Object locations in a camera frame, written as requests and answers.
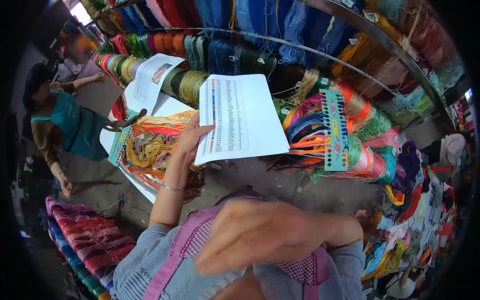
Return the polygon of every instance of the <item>metal rail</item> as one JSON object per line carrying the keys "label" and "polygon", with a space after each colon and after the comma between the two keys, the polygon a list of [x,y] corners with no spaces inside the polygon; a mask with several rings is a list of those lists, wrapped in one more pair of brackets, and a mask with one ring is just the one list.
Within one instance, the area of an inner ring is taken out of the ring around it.
{"label": "metal rail", "polygon": [[97,17],[93,18],[93,20],[90,21],[90,23],[85,25],[85,28],[93,25],[96,21],[100,20],[102,18],[102,16],[108,16],[109,14],[112,14],[116,11],[119,11],[119,10],[125,8],[125,7],[129,7],[129,6],[132,6],[134,4],[138,4],[138,3],[143,2],[143,1],[145,1],[145,0],[127,0],[125,2],[120,3],[119,5],[115,5],[114,7],[110,8],[109,10],[106,10],[106,11],[102,12],[100,15],[98,15]]}
{"label": "metal rail", "polygon": [[334,0],[295,0],[304,2],[305,4],[317,8],[323,12],[326,12],[334,17],[339,17],[345,20],[348,24],[367,34],[373,38],[379,45],[385,48],[392,56],[398,57],[402,65],[409,71],[415,79],[419,82],[420,86],[425,90],[435,108],[440,113],[445,123],[450,126],[450,119],[445,110],[445,107],[438,95],[437,91],[433,87],[432,83],[428,79],[427,75],[413,60],[413,58],[403,51],[403,48],[396,43],[391,37],[389,37],[380,28],[375,26],[372,22],[365,19],[363,16],[357,14],[353,10],[341,5]]}

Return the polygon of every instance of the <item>silver bracelet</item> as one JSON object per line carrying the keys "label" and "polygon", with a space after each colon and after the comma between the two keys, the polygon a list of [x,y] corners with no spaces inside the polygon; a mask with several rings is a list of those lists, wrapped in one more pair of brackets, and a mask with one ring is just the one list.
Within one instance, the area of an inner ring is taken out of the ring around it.
{"label": "silver bracelet", "polygon": [[181,190],[173,189],[173,188],[168,187],[168,186],[166,186],[165,184],[163,184],[163,182],[162,182],[161,184],[162,184],[162,186],[163,186],[164,188],[166,188],[167,190],[171,190],[171,191],[174,191],[174,192],[183,192],[183,191],[185,190],[185,189],[181,189]]}

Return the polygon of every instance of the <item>paper sheet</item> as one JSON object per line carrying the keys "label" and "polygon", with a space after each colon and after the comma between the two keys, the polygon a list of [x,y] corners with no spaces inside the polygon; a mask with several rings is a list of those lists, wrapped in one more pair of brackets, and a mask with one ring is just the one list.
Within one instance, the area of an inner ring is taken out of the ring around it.
{"label": "paper sheet", "polygon": [[134,84],[133,97],[149,115],[153,114],[160,88],[166,75],[185,59],[158,53],[147,59],[138,67]]}
{"label": "paper sheet", "polygon": [[200,139],[195,165],[287,153],[287,138],[263,74],[210,75],[200,87]]}

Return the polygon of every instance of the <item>hand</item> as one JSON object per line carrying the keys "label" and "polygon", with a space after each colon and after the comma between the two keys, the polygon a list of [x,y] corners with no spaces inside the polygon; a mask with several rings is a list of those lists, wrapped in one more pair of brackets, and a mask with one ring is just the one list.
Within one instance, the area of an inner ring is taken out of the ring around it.
{"label": "hand", "polygon": [[187,159],[192,162],[197,155],[198,141],[200,137],[213,130],[213,125],[200,126],[200,112],[197,112],[185,125],[180,139],[177,142],[175,153],[186,154]]}
{"label": "hand", "polygon": [[73,190],[73,185],[70,183],[68,178],[61,173],[59,175],[59,181],[60,181],[60,186],[61,186],[61,191],[65,195],[65,197],[70,197],[72,190]]}
{"label": "hand", "polygon": [[258,263],[292,261],[324,242],[309,213],[287,203],[229,201],[196,257],[197,272],[218,274]]}
{"label": "hand", "polygon": [[102,72],[98,72],[97,74],[92,76],[92,83],[103,82],[104,78],[105,74],[103,74]]}
{"label": "hand", "polygon": [[409,267],[409,268],[413,268],[413,267],[415,266],[415,256],[412,255],[412,256],[410,257],[410,260],[409,260],[409,261],[410,261],[410,263],[408,264],[408,267]]}

